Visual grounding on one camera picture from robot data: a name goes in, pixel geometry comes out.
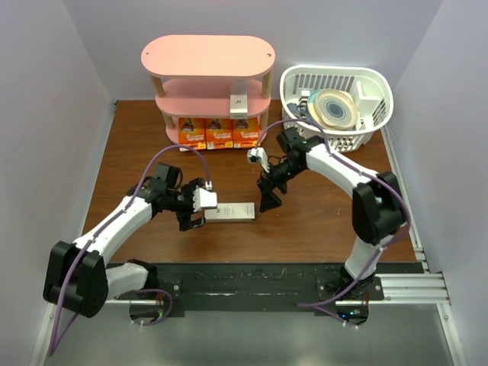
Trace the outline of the white Harry's razor box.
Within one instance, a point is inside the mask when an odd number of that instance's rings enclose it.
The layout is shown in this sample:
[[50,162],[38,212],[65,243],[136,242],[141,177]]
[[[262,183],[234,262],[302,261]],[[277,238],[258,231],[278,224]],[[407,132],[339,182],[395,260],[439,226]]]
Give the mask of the white Harry's razor box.
[[219,203],[216,208],[206,210],[207,222],[243,222],[255,220],[255,204],[252,202]]

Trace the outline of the orange Gillette razor box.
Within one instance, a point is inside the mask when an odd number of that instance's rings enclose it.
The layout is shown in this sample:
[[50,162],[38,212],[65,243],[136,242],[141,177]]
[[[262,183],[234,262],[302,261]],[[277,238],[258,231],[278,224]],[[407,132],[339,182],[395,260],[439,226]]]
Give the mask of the orange Gillette razor box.
[[208,149],[233,148],[233,125],[227,118],[207,118],[205,139]]
[[231,122],[233,147],[235,149],[254,147],[260,135],[258,118],[234,119]]
[[178,119],[178,143],[196,150],[206,149],[205,120],[195,117]]

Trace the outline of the grey white razor box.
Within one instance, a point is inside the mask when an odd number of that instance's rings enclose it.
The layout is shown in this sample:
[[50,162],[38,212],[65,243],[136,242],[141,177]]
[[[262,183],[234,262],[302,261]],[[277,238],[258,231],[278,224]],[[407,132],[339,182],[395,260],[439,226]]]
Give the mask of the grey white razor box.
[[230,118],[248,117],[248,86],[246,80],[236,80],[230,88]]

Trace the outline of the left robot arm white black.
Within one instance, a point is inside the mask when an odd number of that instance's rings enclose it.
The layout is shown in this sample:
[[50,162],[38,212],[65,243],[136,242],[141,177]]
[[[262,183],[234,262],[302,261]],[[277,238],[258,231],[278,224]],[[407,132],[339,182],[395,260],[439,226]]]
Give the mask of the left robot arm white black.
[[74,242],[59,241],[50,251],[44,300],[92,318],[106,300],[125,293],[153,297],[159,287],[155,265],[136,259],[113,268],[108,263],[141,226],[165,210],[176,215],[181,231],[204,225],[203,217],[193,216],[214,209],[217,194],[203,178],[180,185],[181,174],[180,168],[159,163],[94,229]]

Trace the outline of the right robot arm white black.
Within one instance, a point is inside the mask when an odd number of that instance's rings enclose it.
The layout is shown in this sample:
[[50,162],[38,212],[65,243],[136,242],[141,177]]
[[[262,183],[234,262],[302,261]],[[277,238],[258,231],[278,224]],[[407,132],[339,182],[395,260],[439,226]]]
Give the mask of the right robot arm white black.
[[342,266],[335,298],[355,300],[366,290],[381,253],[390,246],[399,229],[410,222],[392,172],[366,169],[333,152],[327,139],[302,137],[297,128],[283,130],[277,137],[284,157],[277,164],[268,161],[263,148],[247,152],[249,162],[257,162],[262,173],[257,181],[261,192],[259,210],[264,213],[282,205],[275,193],[287,193],[287,183],[301,172],[315,172],[341,188],[352,199],[352,227],[356,238],[350,256]]

